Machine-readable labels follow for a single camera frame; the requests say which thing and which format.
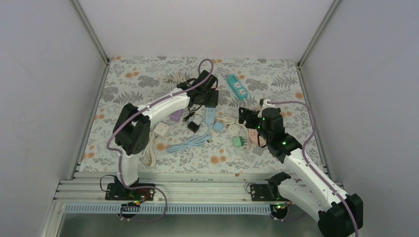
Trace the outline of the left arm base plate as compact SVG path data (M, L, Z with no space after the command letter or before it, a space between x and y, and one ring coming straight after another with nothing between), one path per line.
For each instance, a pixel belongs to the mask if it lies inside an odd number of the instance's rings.
M120 183L110 183L107 186L105 200L120 201L152 201L155 193L155 184L139 184L140 189L126 189Z

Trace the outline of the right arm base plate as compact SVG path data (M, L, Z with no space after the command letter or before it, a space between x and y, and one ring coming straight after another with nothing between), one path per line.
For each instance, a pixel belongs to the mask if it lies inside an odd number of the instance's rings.
M246 187L252 201L289 201L279 194L277 187L267 184L250 183Z

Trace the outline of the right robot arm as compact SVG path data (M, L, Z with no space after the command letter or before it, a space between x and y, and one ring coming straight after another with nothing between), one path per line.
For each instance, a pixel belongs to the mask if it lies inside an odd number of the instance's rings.
M334 183L303 151L303 146L286 133L281 110L265 107L260 111L239 108L238 122L255 129L265 140L270 154L295 173L303 187L285 172L267 180L268 199L293 202L318 225L325 237L359 236L363 226L363 201Z

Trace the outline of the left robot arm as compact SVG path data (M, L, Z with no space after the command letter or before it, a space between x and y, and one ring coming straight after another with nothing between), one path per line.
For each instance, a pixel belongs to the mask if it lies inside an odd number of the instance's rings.
M196 79L179 83L166 95L145 105L131 103L123 106L114 126L110 141L114 141L120 157L118 171L111 191L126 200L137 195L139 184L137 155L150 143L151 127L170 114L193 105L214 108L218 103L218 92L214 88L218 79L211 71L199 72Z

